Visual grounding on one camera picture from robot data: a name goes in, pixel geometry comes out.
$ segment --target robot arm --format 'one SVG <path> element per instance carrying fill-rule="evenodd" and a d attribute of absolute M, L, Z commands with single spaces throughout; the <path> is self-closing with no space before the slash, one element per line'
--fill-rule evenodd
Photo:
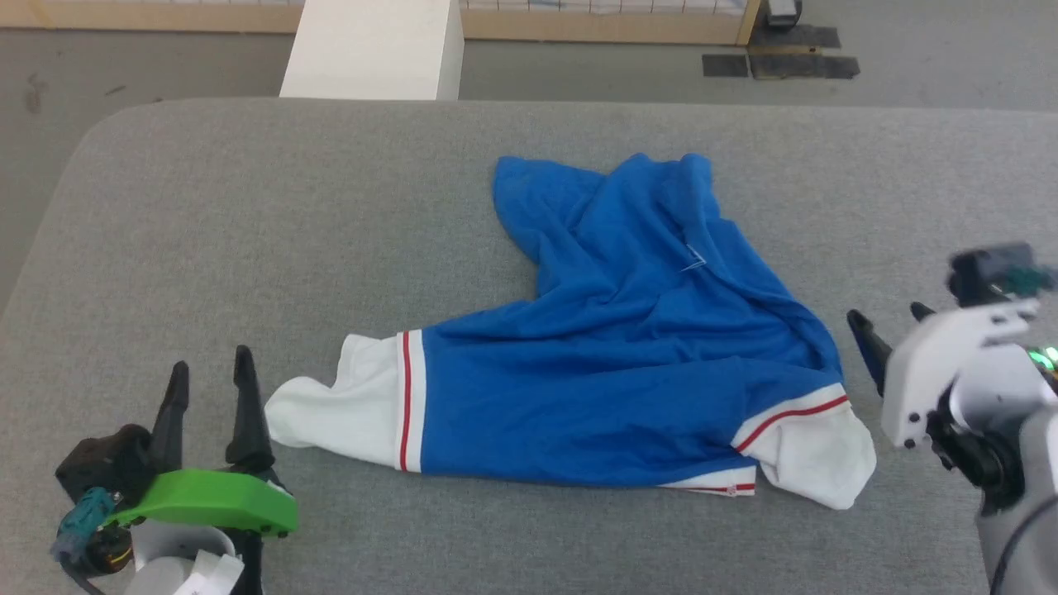
<path fill-rule="evenodd" d="M 52 556 L 87 593 L 88 579 L 134 560 L 127 595 L 260 595 L 262 538 L 297 528 L 297 503 L 272 469 L 253 356 L 235 354 L 235 432 L 219 470 L 183 467 L 187 364 L 172 367 L 151 432 L 129 425 L 81 440 L 55 471 L 77 502 L 59 526 Z"/>
<path fill-rule="evenodd" d="M 917 327 L 895 348 L 856 310 L 849 323 L 882 396 L 895 446 L 930 445 L 982 490 L 978 534 L 990 592 L 1058 593 L 1058 350 L 1014 343 L 1051 289 L 1027 245 L 952 259 L 959 309 L 912 304 Z"/>

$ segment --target clothing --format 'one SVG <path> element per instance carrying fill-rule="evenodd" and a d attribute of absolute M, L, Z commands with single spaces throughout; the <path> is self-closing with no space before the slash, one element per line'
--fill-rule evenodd
<path fill-rule="evenodd" d="M 847 508 L 875 467 L 837 347 L 712 195 L 709 162 L 609 176 L 504 158 L 500 222 L 537 296 L 349 336 L 335 383 L 280 386 L 273 437 L 406 471 L 753 493 Z"/>

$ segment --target gray cushion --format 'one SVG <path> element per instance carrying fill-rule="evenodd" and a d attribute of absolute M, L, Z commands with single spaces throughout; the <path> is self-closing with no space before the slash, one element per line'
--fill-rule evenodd
<path fill-rule="evenodd" d="M 896 339 L 910 301 L 950 304 L 949 253 L 1058 250 L 1058 116 L 234 100 L 124 111 L 62 177 L 0 321 L 0 593 L 76 592 L 47 557 L 70 507 L 52 472 L 81 437 L 149 427 L 175 361 L 193 378 L 185 463 L 220 466 L 236 344 L 268 393 L 332 379 L 346 332 L 527 298 L 533 268 L 490 200 L 496 158 L 606 170 L 637 151 L 710 157 L 726 216 L 833 330 L 877 443 L 855 507 L 430 477 L 276 447 L 302 528 L 266 547 L 269 593 L 984 592 L 978 494 L 883 440 L 844 312 Z"/>

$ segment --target white sleeve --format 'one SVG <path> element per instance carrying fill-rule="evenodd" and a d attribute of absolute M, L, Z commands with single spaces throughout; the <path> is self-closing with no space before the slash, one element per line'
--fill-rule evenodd
<path fill-rule="evenodd" d="M 346 337 L 333 386 L 305 377 L 285 382 L 264 405 L 272 438 L 394 466 L 400 337 Z"/>
<path fill-rule="evenodd" d="M 732 446 L 776 487 L 837 510 L 852 507 L 877 463 L 871 432 L 833 384 L 747 419 Z"/>

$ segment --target gray robot arm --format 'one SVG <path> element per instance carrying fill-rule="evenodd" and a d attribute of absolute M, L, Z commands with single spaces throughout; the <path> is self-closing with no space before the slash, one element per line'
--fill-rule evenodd
<path fill-rule="evenodd" d="M 990 593 L 1058 594 L 1058 350 L 1015 341 L 1053 275 L 1027 245 L 956 255 L 960 308 L 912 305 L 919 324 L 895 348 L 856 310 L 849 323 L 898 447 L 929 447 L 981 489 L 978 535 Z"/>

